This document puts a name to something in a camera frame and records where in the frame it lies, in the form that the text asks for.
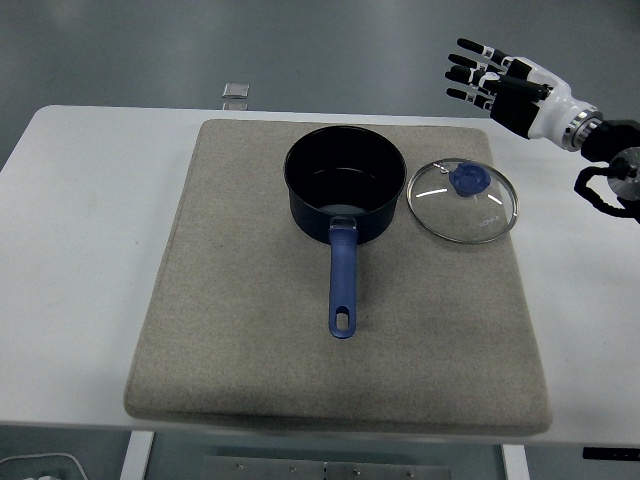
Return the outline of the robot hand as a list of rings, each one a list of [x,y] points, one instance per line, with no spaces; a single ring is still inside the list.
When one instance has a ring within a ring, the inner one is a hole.
[[[602,123],[597,107],[574,98],[567,82],[530,59],[465,38],[457,45],[475,56],[448,56],[445,78],[459,86],[447,95],[487,111],[512,133],[577,151]]]

